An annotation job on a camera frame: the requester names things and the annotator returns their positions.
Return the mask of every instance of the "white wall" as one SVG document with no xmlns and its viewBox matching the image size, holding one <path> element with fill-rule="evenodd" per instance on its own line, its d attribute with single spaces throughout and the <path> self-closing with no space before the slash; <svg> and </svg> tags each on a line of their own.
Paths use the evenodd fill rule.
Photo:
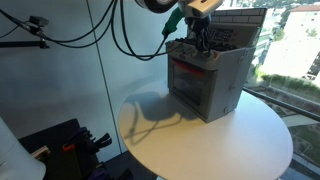
<svg viewBox="0 0 320 180">
<path fill-rule="evenodd" d="M 109 1 L 89 0 L 94 24 L 101 18 Z M 30 15 L 47 18 L 50 23 L 45 32 L 57 39 L 78 37 L 92 28 L 86 1 L 3 0 L 0 7 L 21 20 L 27 20 Z M 154 52 L 162 40 L 161 30 L 170 14 L 153 14 L 138 7 L 134 1 L 125 1 L 125 8 L 128 35 L 134 49 L 141 54 Z M 14 27 L 2 16 L 0 22 L 0 35 Z M 179 30 L 169 38 L 185 36 L 183 22 Z M 37 38 L 17 30 L 0 42 L 14 40 Z M 90 35 L 77 45 L 93 40 L 94 36 Z M 17 137 L 78 118 L 81 126 L 88 127 L 94 136 L 100 137 L 105 132 L 111 134 L 114 141 L 99 153 L 100 160 L 118 155 L 120 149 L 114 124 L 117 124 L 121 104 L 136 88 L 166 78 L 166 56 L 140 62 L 123 55 L 112 42 L 110 32 L 98 46 L 80 50 L 48 44 L 51 48 L 46 50 L 0 49 L 0 116 Z"/>
</svg>

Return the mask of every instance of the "white object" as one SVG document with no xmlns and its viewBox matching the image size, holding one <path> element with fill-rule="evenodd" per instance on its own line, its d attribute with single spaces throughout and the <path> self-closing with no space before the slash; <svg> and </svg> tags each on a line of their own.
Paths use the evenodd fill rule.
<svg viewBox="0 0 320 180">
<path fill-rule="evenodd" d="M 0 117 L 0 180 L 41 180 L 45 166 L 18 142 Z"/>
<path fill-rule="evenodd" d="M 119 129 L 132 155 L 170 180 L 277 179 L 293 153 L 280 117 L 245 92 L 233 112 L 206 124 L 171 97 L 165 82 L 151 83 L 124 102 Z"/>
</svg>

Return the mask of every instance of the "round white table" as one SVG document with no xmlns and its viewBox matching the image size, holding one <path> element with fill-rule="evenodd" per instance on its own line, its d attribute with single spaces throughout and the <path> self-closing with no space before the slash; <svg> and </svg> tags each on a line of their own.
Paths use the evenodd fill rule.
<svg viewBox="0 0 320 180">
<path fill-rule="evenodd" d="M 206 124 L 154 82 L 124 102 L 119 129 L 131 154 L 169 180 L 277 179 L 293 153 L 280 117 L 245 92 L 233 112 Z"/>
</svg>

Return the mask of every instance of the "floor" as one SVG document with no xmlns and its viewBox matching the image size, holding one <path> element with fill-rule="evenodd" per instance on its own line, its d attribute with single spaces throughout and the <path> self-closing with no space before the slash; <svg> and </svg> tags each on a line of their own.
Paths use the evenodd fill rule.
<svg viewBox="0 0 320 180">
<path fill-rule="evenodd" d="M 133 175 L 133 180 L 156 180 L 157 175 L 146 169 L 128 151 L 104 163 L 110 177 L 118 179 L 127 169 Z"/>
</svg>

